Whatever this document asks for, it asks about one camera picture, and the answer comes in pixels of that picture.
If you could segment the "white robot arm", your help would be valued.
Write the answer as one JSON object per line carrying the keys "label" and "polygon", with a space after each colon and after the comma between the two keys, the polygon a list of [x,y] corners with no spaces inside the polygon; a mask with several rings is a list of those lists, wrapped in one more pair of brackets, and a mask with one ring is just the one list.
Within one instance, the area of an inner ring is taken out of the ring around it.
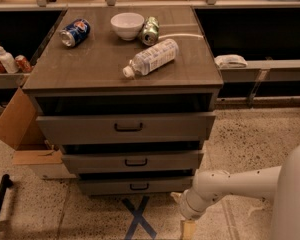
{"label": "white robot arm", "polygon": [[270,240],[300,240],[300,145],[281,166],[235,174],[196,172],[190,188],[171,194],[184,217],[181,239],[192,240],[195,222],[227,195],[271,200]]}

